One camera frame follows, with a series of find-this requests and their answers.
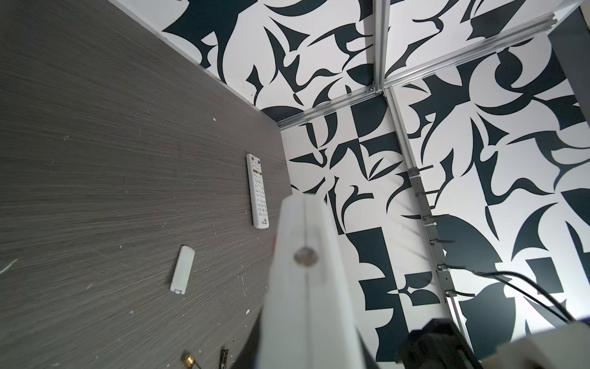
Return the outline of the white battery cover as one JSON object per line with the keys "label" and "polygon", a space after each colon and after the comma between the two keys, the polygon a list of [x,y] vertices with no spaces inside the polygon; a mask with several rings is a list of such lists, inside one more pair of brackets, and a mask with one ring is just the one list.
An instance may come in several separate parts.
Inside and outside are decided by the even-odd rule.
{"label": "white battery cover", "polygon": [[170,291],[176,295],[186,293],[194,259],[195,250],[187,245],[181,246],[170,285]]}

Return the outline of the white remote control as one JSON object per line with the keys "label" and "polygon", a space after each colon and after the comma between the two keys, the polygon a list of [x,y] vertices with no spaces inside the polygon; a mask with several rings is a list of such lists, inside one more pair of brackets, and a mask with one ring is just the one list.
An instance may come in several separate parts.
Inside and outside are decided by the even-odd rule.
{"label": "white remote control", "polygon": [[255,366],[365,366],[337,232],[316,196],[282,202]]}

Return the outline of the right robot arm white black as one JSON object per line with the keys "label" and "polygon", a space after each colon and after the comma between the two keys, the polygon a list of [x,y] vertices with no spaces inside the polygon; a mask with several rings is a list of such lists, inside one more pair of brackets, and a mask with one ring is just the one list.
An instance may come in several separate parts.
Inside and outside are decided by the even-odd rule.
{"label": "right robot arm white black", "polygon": [[[255,368],[260,336],[261,316],[258,316],[246,344],[231,367],[228,364],[228,349],[221,349],[219,368]],[[364,368],[380,368],[361,337],[359,340]],[[405,368],[483,368],[458,327],[442,318],[434,318],[423,329],[411,331],[399,345],[394,358]]]}

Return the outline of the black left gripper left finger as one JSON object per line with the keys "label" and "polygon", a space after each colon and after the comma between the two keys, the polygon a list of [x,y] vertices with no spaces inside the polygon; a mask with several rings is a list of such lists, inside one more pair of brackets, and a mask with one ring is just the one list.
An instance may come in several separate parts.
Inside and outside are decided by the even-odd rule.
{"label": "black left gripper left finger", "polygon": [[261,319],[257,318],[244,347],[230,367],[231,369],[255,369],[257,367],[260,337]]}

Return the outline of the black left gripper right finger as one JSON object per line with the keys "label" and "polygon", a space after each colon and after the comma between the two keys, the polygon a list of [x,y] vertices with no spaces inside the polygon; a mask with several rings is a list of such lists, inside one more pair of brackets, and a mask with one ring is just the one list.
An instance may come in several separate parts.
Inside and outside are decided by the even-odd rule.
{"label": "black left gripper right finger", "polygon": [[373,358],[373,356],[371,355],[371,353],[367,349],[367,346],[365,345],[364,340],[361,338],[361,336],[359,336],[358,338],[359,338],[361,351],[363,354],[364,368],[365,369],[380,369],[380,366],[376,363],[375,359]]}

